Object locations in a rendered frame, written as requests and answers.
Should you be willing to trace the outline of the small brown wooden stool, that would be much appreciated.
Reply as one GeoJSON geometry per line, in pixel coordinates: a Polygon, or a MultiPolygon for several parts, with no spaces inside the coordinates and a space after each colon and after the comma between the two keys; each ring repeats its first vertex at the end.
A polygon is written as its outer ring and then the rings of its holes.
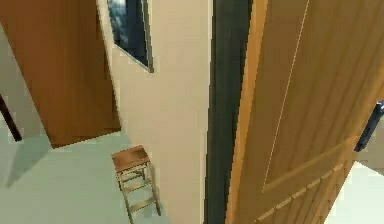
{"type": "Polygon", "coordinates": [[[156,186],[154,167],[144,146],[137,145],[112,153],[111,159],[130,224],[135,224],[133,214],[150,204],[155,205],[157,214],[161,216],[160,197],[156,186]],[[146,186],[151,187],[152,196],[131,204],[128,195],[146,186]]]}

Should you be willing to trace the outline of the light wooden room door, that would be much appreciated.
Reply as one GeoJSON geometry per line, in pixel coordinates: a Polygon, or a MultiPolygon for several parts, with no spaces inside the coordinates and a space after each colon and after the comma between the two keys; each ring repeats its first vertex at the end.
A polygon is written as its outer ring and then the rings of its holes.
{"type": "Polygon", "coordinates": [[[384,99],[384,0],[253,0],[225,224],[325,224],[384,99]]]}

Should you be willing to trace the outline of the dark brown furniture leg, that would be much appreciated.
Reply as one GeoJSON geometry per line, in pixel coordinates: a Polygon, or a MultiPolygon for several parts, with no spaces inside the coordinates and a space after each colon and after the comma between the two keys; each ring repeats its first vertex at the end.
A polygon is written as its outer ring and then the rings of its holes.
{"type": "Polygon", "coordinates": [[[16,142],[22,140],[22,136],[8,110],[8,107],[3,99],[3,97],[0,95],[0,113],[2,114],[3,118],[5,119],[5,122],[16,142]]]}

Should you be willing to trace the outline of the framed dark wall picture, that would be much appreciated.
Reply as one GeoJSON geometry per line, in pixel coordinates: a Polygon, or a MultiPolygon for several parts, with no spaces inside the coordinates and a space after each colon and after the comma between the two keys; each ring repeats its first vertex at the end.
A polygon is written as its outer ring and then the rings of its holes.
{"type": "Polygon", "coordinates": [[[148,0],[107,0],[113,41],[148,72],[154,72],[148,0]]]}

